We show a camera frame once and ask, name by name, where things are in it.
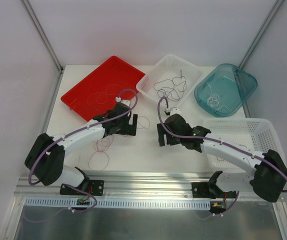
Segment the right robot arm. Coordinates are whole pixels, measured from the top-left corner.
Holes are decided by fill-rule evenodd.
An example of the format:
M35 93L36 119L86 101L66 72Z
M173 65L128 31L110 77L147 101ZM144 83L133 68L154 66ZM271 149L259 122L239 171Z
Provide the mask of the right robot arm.
M219 168L198 193L218 198L225 192L254 192L275 203L287 193L287 165L275 128L263 118L208 118L190 126L178 113L157 124L159 145L182 145L235 166Z

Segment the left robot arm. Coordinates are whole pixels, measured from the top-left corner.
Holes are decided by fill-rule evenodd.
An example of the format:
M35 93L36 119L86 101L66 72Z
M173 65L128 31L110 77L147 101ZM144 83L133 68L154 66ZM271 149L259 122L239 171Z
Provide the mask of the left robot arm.
M67 134L40 134L24 164L30 170L28 183L60 186L78 195L89 195L91 181L79 167L65 165L65 158L84 146L113 135L135 136L138 115L132 114L130 101L122 100L112 110L95 116Z

